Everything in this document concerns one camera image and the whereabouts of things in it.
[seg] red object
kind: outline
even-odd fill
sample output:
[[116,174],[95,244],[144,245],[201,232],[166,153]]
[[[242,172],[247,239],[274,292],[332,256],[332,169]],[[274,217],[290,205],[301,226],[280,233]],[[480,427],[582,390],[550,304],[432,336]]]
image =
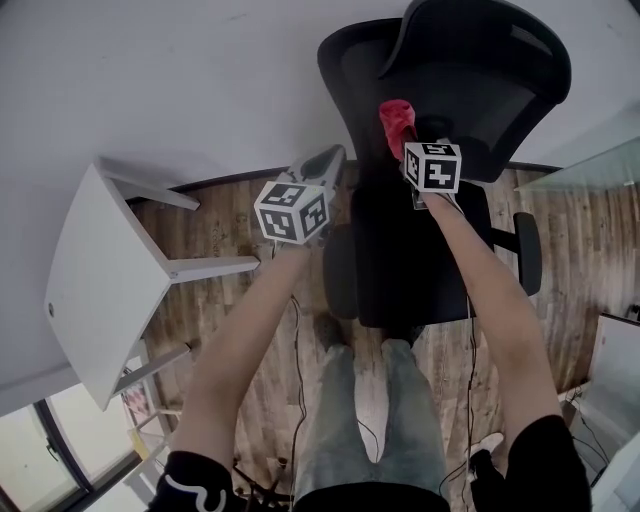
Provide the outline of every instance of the red object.
[[412,134],[414,139],[417,138],[414,126],[416,112],[411,103],[406,100],[389,100],[380,105],[379,113],[389,149],[391,149],[393,156],[402,162],[404,160],[404,143],[408,135],[403,132],[408,128],[409,134]]

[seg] jeans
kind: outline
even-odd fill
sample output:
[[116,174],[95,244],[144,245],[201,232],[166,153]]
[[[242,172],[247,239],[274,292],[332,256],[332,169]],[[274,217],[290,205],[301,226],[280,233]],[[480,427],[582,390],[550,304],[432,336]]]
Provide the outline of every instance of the jeans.
[[438,493],[446,461],[431,386],[406,341],[387,340],[382,351],[389,392],[382,458],[371,462],[360,436],[353,351],[333,345],[320,378],[315,420],[298,463],[296,500],[318,489],[362,482],[412,485]]

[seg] wooden floor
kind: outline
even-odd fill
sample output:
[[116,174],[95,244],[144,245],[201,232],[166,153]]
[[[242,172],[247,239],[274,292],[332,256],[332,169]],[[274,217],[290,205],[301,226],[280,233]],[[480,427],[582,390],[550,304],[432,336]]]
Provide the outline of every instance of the wooden floor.
[[[556,386],[558,391],[563,391],[587,375],[598,314],[602,311],[624,314],[627,306],[637,299],[636,291],[640,290],[639,190],[626,187],[597,195],[513,191],[517,185],[539,176],[507,170],[485,189],[494,227],[513,230],[512,215],[519,211],[532,213],[538,223],[544,273],[542,289],[532,300],[544,326]],[[190,195],[202,203],[196,212],[154,202],[136,205],[134,211],[169,258],[255,254],[266,261],[271,257],[271,245],[262,238],[252,208],[264,182],[241,181],[193,192]],[[349,191],[341,189],[337,201],[338,222],[347,220],[348,200]],[[517,272],[512,254],[502,249],[497,253]],[[322,350],[315,344],[312,332],[314,313],[326,308],[321,258],[318,250],[295,290],[302,307],[300,356],[310,411],[315,402],[315,380],[322,364]],[[245,274],[172,287],[145,333],[151,357],[184,342],[208,343],[216,326],[242,297],[252,278]],[[238,422],[239,467],[265,486],[275,474],[276,459],[290,458],[292,434],[300,414],[293,327],[294,310],[290,306],[253,381]],[[381,454],[387,416],[385,370],[380,353],[382,340],[376,330],[365,329],[357,322],[351,327],[356,351],[358,416],[376,433]],[[468,321],[430,326],[414,348],[418,365],[429,378],[439,406],[450,469],[460,464],[466,448],[469,335]],[[157,382],[167,406],[181,405],[190,372],[188,361],[160,372]],[[496,371],[482,339],[472,392],[476,418],[474,441],[502,427],[496,384]],[[374,459],[373,436],[361,430],[369,455]],[[451,486],[452,510],[464,510],[460,498],[463,480],[459,478]],[[281,486],[283,492],[288,492],[289,481],[287,476]],[[467,486],[467,502],[470,501],[468,492]]]

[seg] person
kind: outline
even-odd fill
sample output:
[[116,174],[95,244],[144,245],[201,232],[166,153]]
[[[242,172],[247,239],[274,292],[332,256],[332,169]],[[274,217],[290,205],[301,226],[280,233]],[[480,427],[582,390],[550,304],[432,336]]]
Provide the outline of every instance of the person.
[[[464,216],[442,196],[423,197],[460,269],[499,375],[509,467],[502,478],[488,452],[474,455],[478,512],[590,510],[585,469],[561,416],[534,308]],[[281,249],[204,348],[152,512],[238,508],[230,474],[238,410],[309,256],[304,246]],[[384,453],[373,463],[357,427],[353,351],[328,315],[316,318],[314,328],[326,362],[318,410],[296,461],[294,510],[450,510],[440,495],[446,464],[439,417],[411,352],[416,333],[388,332],[382,344],[389,419]]]

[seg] chair seat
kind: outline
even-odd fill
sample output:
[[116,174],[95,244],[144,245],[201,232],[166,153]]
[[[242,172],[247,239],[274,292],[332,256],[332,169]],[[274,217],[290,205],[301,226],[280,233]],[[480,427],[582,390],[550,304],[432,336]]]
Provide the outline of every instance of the chair seat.
[[[427,210],[414,210],[398,181],[362,187],[351,201],[358,316],[366,327],[429,325],[467,318],[466,289],[446,240]],[[493,249],[484,190],[460,183],[465,216]]]

